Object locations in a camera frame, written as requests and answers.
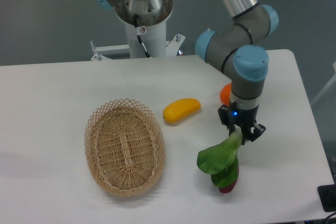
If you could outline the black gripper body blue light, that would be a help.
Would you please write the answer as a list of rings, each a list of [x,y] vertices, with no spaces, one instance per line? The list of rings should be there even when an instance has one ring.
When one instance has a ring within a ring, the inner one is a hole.
[[[256,106],[253,109],[240,109],[238,107],[238,103],[230,102],[228,107],[228,115],[229,115],[229,126],[228,129],[230,132],[234,132],[235,126],[239,126],[242,132],[251,132],[251,129],[254,127],[256,123],[256,116],[259,106]]]

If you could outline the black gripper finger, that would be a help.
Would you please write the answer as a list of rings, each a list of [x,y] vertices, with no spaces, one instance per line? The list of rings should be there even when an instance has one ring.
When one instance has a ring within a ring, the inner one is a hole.
[[[236,108],[234,106],[227,106],[223,104],[218,110],[218,115],[221,120],[221,124],[226,126],[230,136],[235,131],[235,117]]]
[[[262,124],[254,123],[253,125],[242,125],[241,133],[243,135],[242,145],[247,142],[254,142],[258,139],[266,130],[266,127]]]

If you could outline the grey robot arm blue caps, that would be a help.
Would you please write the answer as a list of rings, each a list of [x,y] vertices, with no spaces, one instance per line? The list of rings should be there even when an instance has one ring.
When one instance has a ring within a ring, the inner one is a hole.
[[[173,10],[172,0],[96,1],[105,10],[115,9],[124,22],[132,58],[167,56],[165,22]],[[203,32],[195,52],[232,82],[229,102],[218,110],[222,124],[230,133],[240,128],[242,142],[252,142],[266,129],[256,116],[269,64],[268,54],[256,42],[277,28],[279,18],[271,6],[258,0],[223,1],[233,26],[222,33]]]

